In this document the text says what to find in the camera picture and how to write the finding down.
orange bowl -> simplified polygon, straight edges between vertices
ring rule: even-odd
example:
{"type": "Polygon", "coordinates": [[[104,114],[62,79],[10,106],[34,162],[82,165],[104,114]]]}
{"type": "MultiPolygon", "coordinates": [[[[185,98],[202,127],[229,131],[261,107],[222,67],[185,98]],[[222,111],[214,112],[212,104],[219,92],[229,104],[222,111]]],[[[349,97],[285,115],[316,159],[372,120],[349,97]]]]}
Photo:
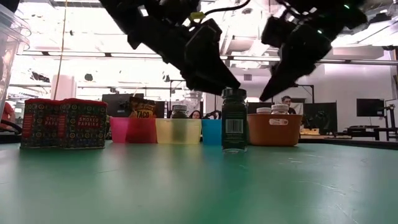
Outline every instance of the orange bowl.
{"type": "Polygon", "coordinates": [[[303,116],[299,114],[249,114],[250,143],[255,146],[295,146],[303,116]]]}

white bottle cap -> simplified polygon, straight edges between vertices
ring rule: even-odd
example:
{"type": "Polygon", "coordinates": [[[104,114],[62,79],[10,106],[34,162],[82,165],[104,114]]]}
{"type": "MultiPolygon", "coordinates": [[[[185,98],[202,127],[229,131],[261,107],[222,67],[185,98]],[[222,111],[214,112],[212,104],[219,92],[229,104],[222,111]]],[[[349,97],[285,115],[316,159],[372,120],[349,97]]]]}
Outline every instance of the white bottle cap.
{"type": "Polygon", "coordinates": [[[257,113],[271,113],[271,108],[257,108],[256,109],[257,113]]]}
{"type": "Polygon", "coordinates": [[[276,111],[289,111],[289,106],[288,105],[272,105],[271,110],[276,110],[276,111]]]}

man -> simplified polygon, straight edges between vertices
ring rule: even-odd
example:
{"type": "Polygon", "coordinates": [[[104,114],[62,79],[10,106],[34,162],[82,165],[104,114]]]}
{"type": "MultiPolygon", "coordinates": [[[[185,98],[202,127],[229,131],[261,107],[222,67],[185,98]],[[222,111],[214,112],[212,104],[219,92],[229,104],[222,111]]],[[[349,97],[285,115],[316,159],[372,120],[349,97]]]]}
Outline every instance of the man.
{"type": "MultiPolygon", "coordinates": [[[[4,104],[4,111],[2,112],[1,119],[15,123],[15,111],[9,103],[4,104]]],[[[0,124],[0,128],[11,129],[12,127],[6,124],[0,124]]]]}
{"type": "Polygon", "coordinates": [[[289,114],[296,114],[296,111],[290,107],[290,104],[292,103],[292,99],[290,96],[282,97],[282,103],[289,106],[289,114]]]}

person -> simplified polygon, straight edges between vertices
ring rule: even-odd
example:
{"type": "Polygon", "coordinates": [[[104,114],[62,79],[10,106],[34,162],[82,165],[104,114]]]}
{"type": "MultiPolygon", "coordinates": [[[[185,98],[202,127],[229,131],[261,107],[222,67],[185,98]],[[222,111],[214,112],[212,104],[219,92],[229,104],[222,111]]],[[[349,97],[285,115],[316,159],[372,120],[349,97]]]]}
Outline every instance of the person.
{"type": "MultiPolygon", "coordinates": [[[[16,116],[15,116],[14,109],[12,108],[12,106],[9,103],[6,102],[4,104],[4,111],[2,112],[1,119],[15,123],[15,118],[16,118],[16,116]]],[[[0,124],[0,128],[11,129],[11,127],[6,124],[0,124]]]]}
{"type": "Polygon", "coordinates": [[[292,98],[290,96],[282,97],[282,103],[289,106],[289,114],[297,114],[296,111],[290,107],[290,104],[292,103],[292,98]]]}
{"type": "Polygon", "coordinates": [[[192,119],[201,119],[201,112],[198,110],[195,110],[191,113],[191,115],[189,116],[189,118],[192,119]]]}

green table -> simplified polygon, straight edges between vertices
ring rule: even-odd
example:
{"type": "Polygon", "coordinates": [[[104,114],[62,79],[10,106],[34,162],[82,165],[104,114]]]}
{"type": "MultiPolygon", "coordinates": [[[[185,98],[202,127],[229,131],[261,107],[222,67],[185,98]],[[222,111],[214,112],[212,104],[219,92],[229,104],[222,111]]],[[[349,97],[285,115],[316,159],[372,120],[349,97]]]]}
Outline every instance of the green table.
{"type": "Polygon", "coordinates": [[[0,145],[1,224],[396,224],[398,151],[0,145]]]}

